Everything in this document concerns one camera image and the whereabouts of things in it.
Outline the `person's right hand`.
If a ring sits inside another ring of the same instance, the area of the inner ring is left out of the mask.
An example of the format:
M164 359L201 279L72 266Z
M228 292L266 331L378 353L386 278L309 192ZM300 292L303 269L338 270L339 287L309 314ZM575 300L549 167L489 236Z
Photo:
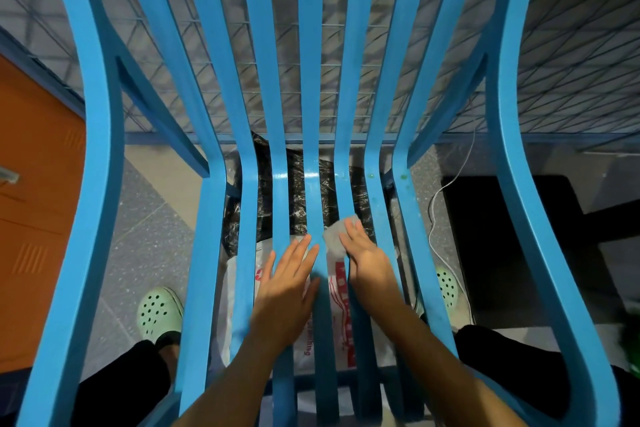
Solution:
M380 322L404 303L390 259L381 248L376 245L373 252L348 257L351 286L375 321Z

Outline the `person's left hand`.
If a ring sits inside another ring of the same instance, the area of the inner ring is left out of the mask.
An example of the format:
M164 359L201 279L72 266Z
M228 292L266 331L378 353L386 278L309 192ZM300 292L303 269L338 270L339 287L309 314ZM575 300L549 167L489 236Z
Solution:
M291 338L292 344L303 331L312 313L303 313L302 299L319 254L319 245L309 245L312 267L307 279L288 282L283 278L283 255L275 259L273 278L276 285L272 294L257 294L254 300L250 332L274 335L277 339Z

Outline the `grey cleaning cloth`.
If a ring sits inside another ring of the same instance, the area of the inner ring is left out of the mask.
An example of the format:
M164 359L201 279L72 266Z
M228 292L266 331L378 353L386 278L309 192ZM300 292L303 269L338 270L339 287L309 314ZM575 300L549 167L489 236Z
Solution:
M349 231L356 231L356 225L358 222L358 216L352 215L343 220L337 221L329 226L323 232L323 239L326 245L326 250L329 255L336 259L344 259L349 255L349 248L345 248L340 239L341 235L345 235L348 238L349 246L355 246L358 251L361 247L358 242L349 234Z

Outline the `person's left forearm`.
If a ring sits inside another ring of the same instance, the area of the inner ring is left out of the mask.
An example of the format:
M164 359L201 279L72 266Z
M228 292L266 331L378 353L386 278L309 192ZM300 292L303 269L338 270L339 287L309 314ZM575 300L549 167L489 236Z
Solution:
M235 358L171 427L252 427L275 361L291 338L251 332Z

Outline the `person's right forearm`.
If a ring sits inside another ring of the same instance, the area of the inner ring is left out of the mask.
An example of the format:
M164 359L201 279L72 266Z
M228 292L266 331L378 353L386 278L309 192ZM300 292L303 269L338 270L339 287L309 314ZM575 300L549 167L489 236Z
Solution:
M396 346L445 427L527 427L523 420L431 332L402 298L364 309Z

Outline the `white red-printed plastic bag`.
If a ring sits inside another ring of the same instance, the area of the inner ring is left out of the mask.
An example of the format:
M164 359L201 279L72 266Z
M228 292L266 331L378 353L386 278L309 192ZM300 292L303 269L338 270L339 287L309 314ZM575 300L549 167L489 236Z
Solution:
M353 340L351 313L348 310L348 280L343 259L327 256L329 271L330 308L332 311L333 345L335 365L338 372L356 368L355 343ZM228 259L221 266L222 282L216 334L211 343L209 373L217 374L230 363L232 340L232 316L235 302L237 257ZM394 348L376 323L371 323L376 362L379 367L396 365ZM293 371L295 375L310 375L315 371L314 339L312 320L309 320L293 346Z

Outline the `black plastic bag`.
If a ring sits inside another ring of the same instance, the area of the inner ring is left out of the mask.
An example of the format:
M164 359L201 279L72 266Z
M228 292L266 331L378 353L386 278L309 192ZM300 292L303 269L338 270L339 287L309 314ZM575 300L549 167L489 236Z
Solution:
M271 156L269 143L252 131L253 145L257 155L259 185L257 194L257 242L273 237L273 183L271 176ZM304 236L307 233L307 211L303 172L303 152L288 148L287 172L289 184L289 224L290 234ZM362 221L367 235L375 243L371 207L367 197L365 172L362 167L349 168L351 192L356 215ZM335 189L334 166L328 160L319 161L319 180L324 228L339 220L337 192ZM228 257L237 255L239 243L239 221L241 200L229 197L225 207L221 244Z

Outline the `person's right green clog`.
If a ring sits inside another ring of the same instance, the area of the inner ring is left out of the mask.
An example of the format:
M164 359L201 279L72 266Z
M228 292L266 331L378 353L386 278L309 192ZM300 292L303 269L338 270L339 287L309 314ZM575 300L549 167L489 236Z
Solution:
M446 266L436 266L435 271L438 278L438 285L440 287L442 300L445 304L447 316L449 320L451 320L456 312L458 301L461 295L459 283L455 275L452 273L452 270L447 268ZM420 317L426 315L424 302L422 301L422 288L420 285L418 285L417 288L417 295L413 309Z

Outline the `person's green clog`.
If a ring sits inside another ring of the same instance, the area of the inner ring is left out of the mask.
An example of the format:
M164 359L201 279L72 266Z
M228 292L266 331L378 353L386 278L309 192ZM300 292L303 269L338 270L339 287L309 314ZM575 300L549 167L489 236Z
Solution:
M184 307L177 293L169 287L155 287L138 306L138 331L144 341L156 344L161 337L181 335L183 316Z
M449 320L451 320L456 312L458 301L461 295L459 283L455 275L452 273L452 270L447 268L446 266L436 266L435 271L438 278L438 285L440 287L442 300L445 304L447 316ZM417 288L417 295L413 309L420 317L426 315L424 302L422 301L422 288L420 285L418 285Z

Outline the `person's left green clog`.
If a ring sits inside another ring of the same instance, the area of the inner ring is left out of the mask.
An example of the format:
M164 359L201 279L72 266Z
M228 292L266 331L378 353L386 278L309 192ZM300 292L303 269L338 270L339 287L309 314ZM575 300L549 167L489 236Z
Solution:
M138 331L144 341L156 344L161 337L181 335L183 316L184 307L177 293L169 287L155 287L138 306Z

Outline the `black mat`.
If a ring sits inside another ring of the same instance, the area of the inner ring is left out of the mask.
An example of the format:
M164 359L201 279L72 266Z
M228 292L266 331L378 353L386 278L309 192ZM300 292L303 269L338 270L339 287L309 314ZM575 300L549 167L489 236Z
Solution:
M623 301L599 244L640 236L640 198L585 213L570 180L535 175L551 227L591 320L619 323ZM444 200L475 323L549 326L496 176L444 178Z

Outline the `blue slatted metal chair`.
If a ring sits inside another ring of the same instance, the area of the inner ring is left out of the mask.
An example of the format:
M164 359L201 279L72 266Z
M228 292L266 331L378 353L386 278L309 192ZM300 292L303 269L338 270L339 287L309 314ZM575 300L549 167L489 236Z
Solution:
M86 99L86 156L81 194L44 332L23 398L17 427L69 425L76 390L90 337L100 287L117 214L124 161L122 90L131 97L172 148L204 177L192 262L189 271L182 345L175 393L162 400L143 425L160 426L182 414L203 393L209 366L218 277L220 238L226 197L232 196L220 143L207 112L196 76L177 29L168 0L138 0L151 26L159 52L169 68L206 160L171 116L113 29L101 0L63 0L76 42ZM212 65L227 107L241 157L241 219L236 272L236 299L230 352L236 353L248 327L253 302L255 241L258 212L257 157L244 105L236 62L221 0L194 0ZM253 53L264 109L273 177L273 248L282 253L289 244L289 180L284 116L276 53L272 0L245 0ZM410 102L397 134L392 167L385 180L380 150L392 99L403 66L420 0L395 0L383 57L374 110L365 141L367 198L379 246L395 257L383 185L396 189L408 248L413 259L428 325L456 353L445 305L436 285L435 266L420 215L409 167L451 124L471 91L486 79L488 135L503 198L532 272L539 297L550 319L568 370L571 400L560 422L512 396L486 375L479 378L514 408L530 426L617 427L620 400L611 366L588 310L552 231L525 160L517 109L517 68L520 40L529 0L497 0L493 15L466 63L452 79L441 104L415 137L419 120L436 82L456 22L466 0L441 0ZM334 176L340 218L355 212L349 179L349 153L356 113L365 36L372 0L348 0L337 127L334 137ZM320 94L323 0L298 0L301 123L307 231L321 243L314 272L327 289L326 246L323 243L321 180L319 178ZM297 422L297 393L314 390L318 424L339 419L339 387L348 386L356 416L379 420L381 384L396 413L411 418L420 413L418 393L408 368L380 368L376 361L371 321L355 299L348 297L355 340L356 368L337 371L333 349L330 293L321 291L314 305L315 372L295 376L291 348L277 359L267 395L273 400L273 425Z

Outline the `person's left leg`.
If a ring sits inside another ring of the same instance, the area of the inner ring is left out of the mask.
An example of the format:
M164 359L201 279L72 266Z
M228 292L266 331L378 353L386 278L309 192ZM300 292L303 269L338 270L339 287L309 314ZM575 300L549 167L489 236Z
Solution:
M156 344L138 342L79 384L70 427L137 427L171 385Z

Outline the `person's leg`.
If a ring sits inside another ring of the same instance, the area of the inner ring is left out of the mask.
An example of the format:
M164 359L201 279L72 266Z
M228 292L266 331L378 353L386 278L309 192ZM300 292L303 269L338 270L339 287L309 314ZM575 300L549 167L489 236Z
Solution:
M70 427L137 427L171 385L156 344L138 342L79 384Z
M556 420L566 415L571 385L560 352L508 339L499 332L467 325L454 333L460 360L512 395ZM620 346L630 363L612 366L620 397L620 427L640 427L640 317L623 326Z

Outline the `person's right leg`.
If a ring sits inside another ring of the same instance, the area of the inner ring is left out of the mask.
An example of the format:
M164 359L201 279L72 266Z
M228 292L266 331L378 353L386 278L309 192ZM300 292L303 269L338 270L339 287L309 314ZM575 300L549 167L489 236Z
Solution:
M454 333L460 360L512 395L556 420L566 415L571 385L560 352L508 339L499 332L467 325ZM640 317L623 326L620 346L630 363L612 366L620 397L620 427L640 427Z

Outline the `orange cabinet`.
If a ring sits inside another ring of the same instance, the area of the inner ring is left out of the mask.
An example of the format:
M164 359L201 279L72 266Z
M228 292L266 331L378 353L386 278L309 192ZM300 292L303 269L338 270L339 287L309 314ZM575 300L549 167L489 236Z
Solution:
M76 213L84 120L0 55L0 375L32 367Z

